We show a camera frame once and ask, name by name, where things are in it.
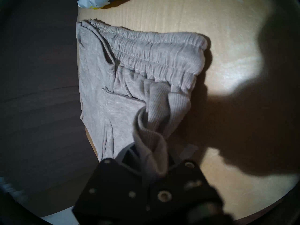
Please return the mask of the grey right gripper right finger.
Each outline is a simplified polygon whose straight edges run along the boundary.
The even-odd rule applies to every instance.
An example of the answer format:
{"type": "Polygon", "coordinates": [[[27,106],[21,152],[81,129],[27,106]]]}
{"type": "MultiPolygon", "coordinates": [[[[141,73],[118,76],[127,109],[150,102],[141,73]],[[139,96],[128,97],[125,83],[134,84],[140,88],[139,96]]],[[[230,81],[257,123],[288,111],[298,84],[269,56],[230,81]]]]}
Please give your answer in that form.
{"type": "Polygon", "coordinates": [[[225,225],[223,200],[191,159],[187,145],[171,159],[168,174],[148,189],[146,225],[225,225]]]}

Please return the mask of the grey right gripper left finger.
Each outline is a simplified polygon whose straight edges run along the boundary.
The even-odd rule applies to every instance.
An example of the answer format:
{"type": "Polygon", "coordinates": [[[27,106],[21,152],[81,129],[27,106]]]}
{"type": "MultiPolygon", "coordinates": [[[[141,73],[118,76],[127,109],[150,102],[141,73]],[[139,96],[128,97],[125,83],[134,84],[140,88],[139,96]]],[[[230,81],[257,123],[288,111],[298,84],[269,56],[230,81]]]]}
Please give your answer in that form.
{"type": "Polygon", "coordinates": [[[134,144],[99,162],[72,212],[80,225],[146,225],[148,188],[134,144]]]}

